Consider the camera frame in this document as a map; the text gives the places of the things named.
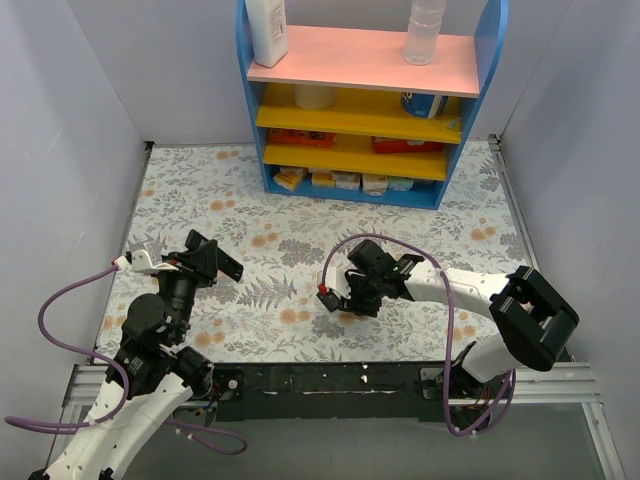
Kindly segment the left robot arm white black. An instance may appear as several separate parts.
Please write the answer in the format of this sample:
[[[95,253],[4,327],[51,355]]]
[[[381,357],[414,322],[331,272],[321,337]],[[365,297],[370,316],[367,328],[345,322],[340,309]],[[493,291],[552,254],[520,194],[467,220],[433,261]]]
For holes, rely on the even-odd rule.
[[[155,293],[130,304],[122,338],[97,398],[76,423],[36,422],[33,430],[70,441],[33,479],[119,479],[151,435],[187,399],[205,398],[213,386],[211,361],[184,344],[195,294],[224,271],[235,280],[243,268],[199,232],[188,233],[182,251],[162,253],[155,239],[133,244],[109,273],[131,270],[158,281]]]

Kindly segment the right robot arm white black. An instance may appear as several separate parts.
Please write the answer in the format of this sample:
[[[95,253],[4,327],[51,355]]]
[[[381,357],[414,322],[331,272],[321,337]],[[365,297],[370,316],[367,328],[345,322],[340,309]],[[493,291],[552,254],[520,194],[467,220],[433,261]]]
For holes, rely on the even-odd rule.
[[[453,305],[492,320],[497,334],[474,340],[437,378],[442,390],[475,397],[509,371],[552,369],[579,324],[577,312],[536,269],[510,274],[444,269],[418,251],[394,258],[366,239],[348,269],[320,275],[329,310],[376,317],[384,299]]]

